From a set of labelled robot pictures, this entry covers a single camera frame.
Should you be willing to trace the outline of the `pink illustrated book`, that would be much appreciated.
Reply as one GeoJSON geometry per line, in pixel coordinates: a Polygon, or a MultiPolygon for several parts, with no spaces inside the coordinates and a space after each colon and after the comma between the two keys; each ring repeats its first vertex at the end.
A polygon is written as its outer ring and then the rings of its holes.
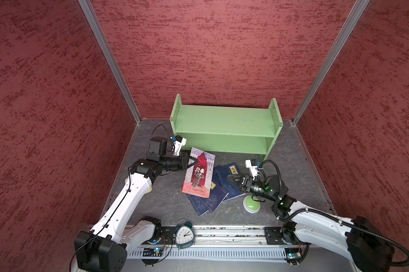
{"type": "Polygon", "coordinates": [[[212,184],[215,155],[192,147],[190,156],[197,158],[199,162],[187,169],[182,192],[208,198],[212,184]]]}

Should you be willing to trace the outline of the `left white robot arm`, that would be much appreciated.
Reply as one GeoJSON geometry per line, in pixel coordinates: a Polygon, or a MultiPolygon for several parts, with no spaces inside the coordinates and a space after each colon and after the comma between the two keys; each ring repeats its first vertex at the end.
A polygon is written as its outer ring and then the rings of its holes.
{"type": "Polygon", "coordinates": [[[120,272],[128,252],[143,242],[160,237],[160,220],[143,218],[132,229],[126,225],[142,197],[162,172],[187,170],[197,159],[187,153],[160,158],[157,161],[139,159],[128,168],[128,178],[112,206],[91,228],[75,238],[75,256],[79,269],[87,272],[120,272]]]}

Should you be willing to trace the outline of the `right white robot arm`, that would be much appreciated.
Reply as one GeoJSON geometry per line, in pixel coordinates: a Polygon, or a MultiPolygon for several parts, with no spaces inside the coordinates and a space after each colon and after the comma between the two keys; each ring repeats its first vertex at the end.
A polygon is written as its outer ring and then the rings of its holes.
{"type": "Polygon", "coordinates": [[[393,246],[381,239],[367,219],[315,210],[290,197],[284,182],[276,177],[268,183],[250,175],[228,175],[227,179],[241,192],[273,202],[271,209],[283,223],[278,238],[286,244],[325,248],[352,261],[361,272],[387,272],[392,266],[393,246]]]}

